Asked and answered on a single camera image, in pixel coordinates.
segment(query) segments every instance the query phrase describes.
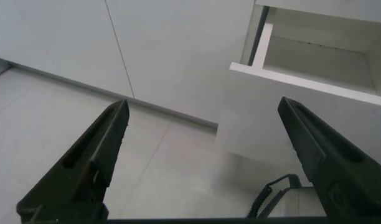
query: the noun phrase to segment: white drawer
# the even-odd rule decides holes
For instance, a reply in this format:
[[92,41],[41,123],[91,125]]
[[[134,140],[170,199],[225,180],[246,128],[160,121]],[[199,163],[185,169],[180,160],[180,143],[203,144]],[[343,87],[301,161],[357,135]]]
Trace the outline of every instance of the white drawer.
[[252,66],[230,67],[219,145],[298,163],[277,112],[286,96],[381,163],[381,24],[271,8],[261,28]]

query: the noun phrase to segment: gray tile floor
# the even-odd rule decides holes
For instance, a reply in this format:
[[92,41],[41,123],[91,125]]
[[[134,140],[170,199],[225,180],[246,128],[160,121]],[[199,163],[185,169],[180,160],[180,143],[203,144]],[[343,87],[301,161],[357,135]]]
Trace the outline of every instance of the gray tile floor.
[[[114,101],[17,68],[0,75],[0,223],[20,223],[16,203]],[[244,217],[267,182],[303,173],[298,163],[274,167],[222,152],[214,129],[129,110],[105,196],[109,218]]]

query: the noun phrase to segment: black cable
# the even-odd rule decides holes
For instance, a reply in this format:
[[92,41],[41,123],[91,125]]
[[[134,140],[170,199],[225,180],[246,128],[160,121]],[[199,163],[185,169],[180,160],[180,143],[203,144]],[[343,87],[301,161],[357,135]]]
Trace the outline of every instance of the black cable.
[[256,218],[257,217],[257,213],[258,213],[258,210],[260,209],[261,205],[263,204],[265,199],[272,193],[272,188],[270,186],[278,183],[279,181],[281,181],[287,177],[289,178],[290,188],[296,189],[296,188],[301,187],[300,180],[299,180],[298,176],[295,174],[284,175],[284,176],[280,177],[279,179],[266,184],[265,187],[263,188],[263,190],[258,194],[257,198],[254,200],[252,208],[250,209],[250,211],[247,215],[247,218]]

